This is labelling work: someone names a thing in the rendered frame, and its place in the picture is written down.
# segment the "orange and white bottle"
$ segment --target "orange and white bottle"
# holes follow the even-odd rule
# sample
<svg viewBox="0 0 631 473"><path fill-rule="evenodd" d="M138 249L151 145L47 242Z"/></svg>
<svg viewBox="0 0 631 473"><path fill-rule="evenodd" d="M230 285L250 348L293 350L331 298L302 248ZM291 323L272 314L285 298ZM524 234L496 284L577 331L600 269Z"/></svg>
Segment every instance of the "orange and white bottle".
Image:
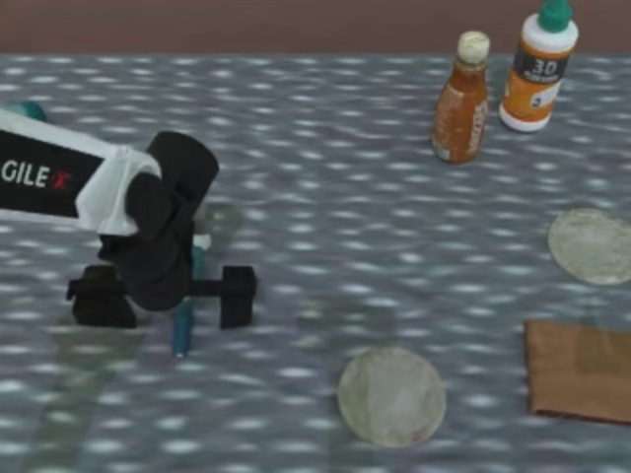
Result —
<svg viewBox="0 0 631 473"><path fill-rule="evenodd" d="M578 39L568 0L546 0L526 19L500 105L509 128L528 133L547 125Z"/></svg>
<svg viewBox="0 0 631 473"><path fill-rule="evenodd" d="M491 41L480 32L460 36L452 74L438 99L432 148L451 165L473 160L480 151L488 115L486 65Z"/></svg>

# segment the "beige circular object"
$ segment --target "beige circular object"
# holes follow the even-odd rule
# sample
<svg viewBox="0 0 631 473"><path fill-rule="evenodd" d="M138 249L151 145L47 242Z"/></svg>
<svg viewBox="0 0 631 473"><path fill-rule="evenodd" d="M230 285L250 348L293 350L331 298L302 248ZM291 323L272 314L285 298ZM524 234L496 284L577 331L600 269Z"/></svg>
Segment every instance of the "beige circular object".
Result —
<svg viewBox="0 0 631 473"><path fill-rule="evenodd" d="M396 347L374 348L352 360L340 379L337 402L357 436L390 448L427 440L447 409L434 367Z"/></svg>
<svg viewBox="0 0 631 473"><path fill-rule="evenodd" d="M466 32L457 42L457 57L467 64L480 64L489 56L491 39L482 32Z"/></svg>
<svg viewBox="0 0 631 473"><path fill-rule="evenodd" d="M631 280L631 227L607 212L561 214L550 226L548 246L559 266L580 281L607 286Z"/></svg>

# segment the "gray tablecloth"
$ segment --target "gray tablecloth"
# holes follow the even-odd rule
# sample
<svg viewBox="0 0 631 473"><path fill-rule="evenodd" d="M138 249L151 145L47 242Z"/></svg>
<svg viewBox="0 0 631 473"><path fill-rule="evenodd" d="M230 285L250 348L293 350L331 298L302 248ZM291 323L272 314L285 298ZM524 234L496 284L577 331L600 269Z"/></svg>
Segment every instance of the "gray tablecloth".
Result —
<svg viewBox="0 0 631 473"><path fill-rule="evenodd" d="M447 56L0 58L0 101L143 149L199 138L221 173L213 273L253 264L256 325L221 332L200 302L190 358L171 323L73 325L69 278L94 235L0 226L2 473L625 473L631 430L532 417L523 322L631 326L628 286L574 281L546 247L560 212L631 219L631 58L577 57L554 118L525 136L497 118L465 167L428 134ZM395 343L440 371L449 407L427 443L355 440L334 388L350 357Z"/></svg>

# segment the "white bottle cap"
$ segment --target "white bottle cap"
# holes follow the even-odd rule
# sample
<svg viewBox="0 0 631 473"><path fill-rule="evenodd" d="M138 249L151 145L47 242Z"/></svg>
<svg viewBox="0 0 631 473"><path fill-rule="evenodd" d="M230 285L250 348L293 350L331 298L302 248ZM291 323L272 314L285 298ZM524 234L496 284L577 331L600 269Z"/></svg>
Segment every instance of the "white bottle cap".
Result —
<svg viewBox="0 0 631 473"><path fill-rule="evenodd" d="M486 61L491 49L491 39L482 32L466 32L457 42L457 58L466 64Z"/></svg>

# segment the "folded brown towel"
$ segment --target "folded brown towel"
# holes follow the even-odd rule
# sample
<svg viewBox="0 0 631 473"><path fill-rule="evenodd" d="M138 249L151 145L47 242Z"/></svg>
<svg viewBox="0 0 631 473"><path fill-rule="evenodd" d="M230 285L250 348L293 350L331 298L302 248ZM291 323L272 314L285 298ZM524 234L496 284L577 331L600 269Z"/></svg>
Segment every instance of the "folded brown towel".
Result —
<svg viewBox="0 0 631 473"><path fill-rule="evenodd" d="M526 322L530 412L631 424L631 333Z"/></svg>

